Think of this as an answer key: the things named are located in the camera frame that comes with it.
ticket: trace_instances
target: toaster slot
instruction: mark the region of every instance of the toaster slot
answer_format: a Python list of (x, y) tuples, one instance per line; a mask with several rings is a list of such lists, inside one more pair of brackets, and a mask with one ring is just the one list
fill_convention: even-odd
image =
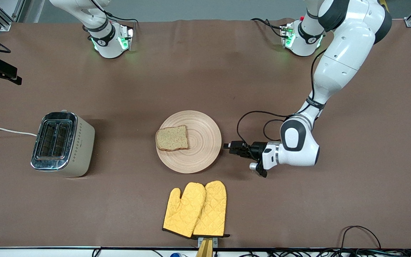
[(69, 130), (68, 123), (60, 123), (58, 127), (57, 138), (55, 142), (54, 152), (52, 156), (61, 157), (64, 154), (64, 144), (67, 140), (67, 132)]
[(42, 156), (42, 157), (49, 156), (50, 150), (52, 149), (52, 146), (54, 145), (53, 139), (54, 139), (56, 126), (57, 124), (55, 123), (48, 123), (46, 125), (44, 137), (42, 139), (42, 143), (39, 148), (38, 156)]

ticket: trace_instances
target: green led light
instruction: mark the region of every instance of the green led light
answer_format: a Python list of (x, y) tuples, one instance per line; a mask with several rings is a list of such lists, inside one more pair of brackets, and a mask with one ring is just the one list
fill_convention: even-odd
[(318, 39), (318, 44), (316, 45), (316, 48), (320, 47), (321, 39), (323, 39), (323, 36), (320, 36), (320, 39)]
[(91, 42), (93, 42), (93, 45), (95, 46), (95, 50), (98, 51), (98, 47), (96, 47), (96, 43), (93, 38), (91, 38)]
[(290, 38), (288, 38), (288, 39), (286, 40), (285, 46), (286, 46), (286, 47), (291, 47), (291, 46), (293, 45), (293, 42), (294, 42), (294, 39), (295, 39), (295, 38), (296, 38), (295, 34), (292, 33), (291, 36), (290, 36)]
[(121, 39), (121, 38), (119, 37), (119, 38), (118, 38), (118, 41), (119, 41), (119, 43), (120, 43), (120, 45), (121, 45), (121, 48), (122, 48), (123, 50), (128, 49), (128, 43), (127, 43), (127, 40), (126, 40), (126, 39)]

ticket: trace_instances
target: black clamp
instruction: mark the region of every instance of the black clamp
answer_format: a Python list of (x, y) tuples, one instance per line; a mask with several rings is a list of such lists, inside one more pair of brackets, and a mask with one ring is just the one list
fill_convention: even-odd
[(321, 111), (322, 109), (324, 109), (324, 107), (326, 106), (326, 104), (320, 104), (319, 102), (313, 100), (312, 98), (310, 98), (310, 96), (307, 97), (306, 101), (307, 101), (307, 104), (309, 104), (310, 106), (313, 106), (313, 107), (319, 109), (320, 111)]

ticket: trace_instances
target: toaster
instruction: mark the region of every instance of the toaster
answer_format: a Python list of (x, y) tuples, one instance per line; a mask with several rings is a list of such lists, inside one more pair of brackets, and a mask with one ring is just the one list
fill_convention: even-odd
[(83, 176), (90, 165), (95, 129), (72, 112), (47, 114), (39, 126), (31, 166), (63, 177)]

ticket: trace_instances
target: gray floor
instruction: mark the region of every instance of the gray floor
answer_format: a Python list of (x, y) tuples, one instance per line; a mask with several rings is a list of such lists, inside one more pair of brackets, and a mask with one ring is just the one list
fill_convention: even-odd
[[(386, 1), (393, 18), (403, 18), (411, 13), (411, 0)], [(278, 20), (304, 15), (305, 4), (300, 0), (113, 0), (106, 10), (115, 16), (136, 18), (139, 21), (249, 20), (255, 17)], [(31, 0), (24, 21), (78, 22), (69, 13), (53, 6), (49, 0)]]

